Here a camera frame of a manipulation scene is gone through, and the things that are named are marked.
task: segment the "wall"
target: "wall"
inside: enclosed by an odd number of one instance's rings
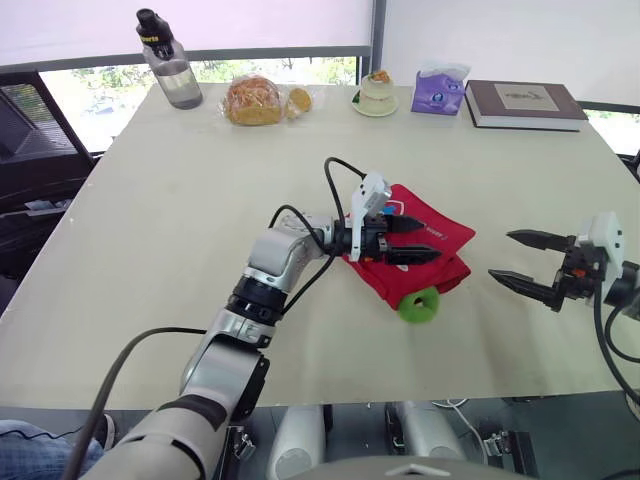
[[[388,0],[383,68],[413,85],[425,59],[640,105],[640,0]]]

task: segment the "tissue box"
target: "tissue box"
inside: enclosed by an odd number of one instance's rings
[[[461,80],[444,73],[425,77],[418,72],[411,111],[455,115],[463,98],[464,85]]]

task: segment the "small cake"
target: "small cake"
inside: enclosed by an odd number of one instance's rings
[[[289,100],[284,111],[287,118],[296,118],[304,112],[311,110],[311,96],[302,88],[294,88],[289,93]]]
[[[389,74],[380,70],[362,79],[360,108],[371,114],[391,113],[395,107],[393,81]]]

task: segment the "jeans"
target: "jeans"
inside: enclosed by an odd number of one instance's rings
[[[52,440],[46,435],[27,440],[19,433],[7,433],[11,430],[20,430],[27,437],[45,432],[27,422],[0,420],[0,480],[59,480],[73,445],[64,438]],[[92,440],[82,474],[103,453],[100,444]]]

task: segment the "cable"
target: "cable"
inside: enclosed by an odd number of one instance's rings
[[[621,470],[604,477],[602,480],[617,480],[618,478],[630,477],[631,475],[637,475],[640,477],[640,468]]]
[[[75,430],[71,430],[70,432],[61,433],[60,435],[51,435],[49,432],[40,432],[40,433],[36,433],[35,435],[27,435],[22,430],[9,430],[7,432],[0,433],[0,437],[4,437],[5,435],[9,435],[10,433],[17,433],[25,440],[33,440],[34,438],[38,438],[42,436],[49,437],[51,440],[58,440],[59,438],[66,437],[67,435],[78,433],[80,430],[82,430],[82,427],[78,427]]]
[[[118,376],[120,369],[124,365],[124,362],[127,360],[127,357],[136,347],[136,345],[138,345],[142,340],[158,333],[193,333],[204,335],[207,332],[206,330],[200,330],[196,328],[153,328],[139,334],[137,337],[131,340],[126,347],[122,349],[122,351],[118,355],[118,358],[116,358],[115,362],[113,362],[111,368],[109,369],[109,372],[107,372],[107,375],[102,381],[102,385],[100,386],[98,395],[96,396],[96,399],[93,402],[93,406],[91,407],[91,411],[89,412],[89,417],[82,427],[79,438],[73,447],[73,451],[71,452],[69,463],[67,463],[67,466],[64,469],[64,474],[62,475],[63,480],[76,480],[80,475],[80,470],[87,454],[87,448],[89,447],[91,438],[93,437],[93,434],[96,430],[96,426],[98,425],[98,422],[100,421],[100,418],[104,413],[104,406],[107,403],[107,399],[109,398],[109,394],[111,393],[113,384],[116,381],[116,377]]]
[[[320,269],[313,275],[313,277],[311,277],[307,281],[307,283],[305,283],[302,286],[302,288],[300,288],[300,290],[296,292],[296,294],[289,301],[289,303],[287,303],[287,305],[282,309],[283,315],[287,313],[289,310],[291,310],[291,308],[296,304],[296,302],[300,300],[300,297],[302,297],[304,292],[306,292],[309,289],[309,287],[311,287],[311,285],[313,285],[314,282],[318,280],[324,274],[324,272],[326,272],[329,269],[329,267],[331,266],[331,264],[333,263],[333,261],[335,260],[335,258],[338,256],[338,254],[341,252],[341,249],[342,249],[342,240],[344,238],[344,231],[345,231],[345,218],[344,218],[344,211],[342,210],[342,203],[340,202],[340,196],[338,195],[338,191],[336,190],[336,185],[333,182],[333,178],[331,177],[331,171],[329,170],[329,165],[331,163],[339,163],[343,167],[351,170],[353,173],[358,175],[360,179],[363,179],[366,176],[363,172],[358,170],[356,167],[348,164],[344,160],[340,160],[339,158],[329,157],[325,160],[324,173],[325,173],[325,176],[327,177],[327,182],[329,183],[329,189],[331,190],[331,196],[333,197],[333,202],[335,203],[336,210],[338,211],[339,228],[338,228],[338,231],[336,232],[335,245],[333,247],[333,250],[329,253],[329,258],[327,259],[327,261],[324,262],[322,267],[320,267]]]
[[[596,283],[595,292],[594,292],[594,302],[593,302],[593,321],[596,327],[596,337],[598,338],[598,345],[600,346],[600,351],[602,351],[602,356],[604,357],[604,361],[607,363],[609,370],[611,370],[611,374],[614,376],[618,385],[624,390],[624,393],[629,395],[631,399],[640,405],[640,395],[627,383],[624,379],[620,370],[616,366],[613,358],[611,357],[611,352],[607,347],[607,341],[604,336],[604,330],[602,326],[602,281]]]
[[[462,414],[460,409],[457,407],[457,404],[451,403],[450,400],[447,400],[447,404],[449,405],[450,408],[453,408],[455,410],[455,412],[460,417],[460,420],[464,422],[464,424],[469,428],[469,430],[471,430],[474,437],[476,437],[476,440],[478,440],[478,446],[480,447],[480,451],[482,452],[482,463],[484,463],[485,465],[489,465],[489,457],[487,455],[487,450],[484,447],[484,442],[482,441],[482,438],[480,437],[480,434],[478,433],[478,431],[474,428],[473,425],[471,425],[471,422],[467,420],[467,417],[465,417]]]
[[[300,220],[302,224],[305,226],[305,228],[309,231],[311,238],[313,238],[313,241],[316,242],[316,245],[318,245],[318,248],[326,253],[322,240],[320,240],[320,237],[318,237],[313,227],[311,227],[311,224],[309,223],[309,221],[306,218],[304,218],[304,215],[300,213],[300,211],[297,208],[292,207],[291,205],[282,205],[280,208],[278,208],[278,210],[276,210],[276,213],[273,214],[273,217],[271,217],[271,221],[269,222],[269,228],[273,228],[273,226],[276,224],[276,220],[278,220],[278,217],[280,216],[280,214],[285,210],[289,210],[296,217],[298,217],[298,220]]]
[[[613,338],[611,337],[611,327],[613,326],[613,322],[617,318],[618,314],[622,310],[627,308],[629,305],[631,305],[633,302],[635,302],[638,299],[638,297],[640,297],[640,288],[636,288],[633,292],[629,294],[629,296],[625,299],[624,302],[616,306],[616,308],[614,308],[611,311],[611,313],[609,314],[609,317],[607,318],[607,322],[605,323],[605,326],[604,326],[604,337],[609,348],[613,351],[613,353],[618,355],[620,358],[633,363],[640,363],[640,357],[632,357],[631,355],[627,355],[613,343]]]
[[[465,403],[467,403],[469,401],[468,398],[463,398],[462,400],[460,400],[459,402],[456,402],[454,405],[458,408],[460,408],[462,405],[464,405]],[[435,405],[436,407],[440,407],[440,408],[453,408],[453,406],[450,404],[451,399],[447,398],[447,403],[438,403],[438,402],[431,402],[433,405]]]

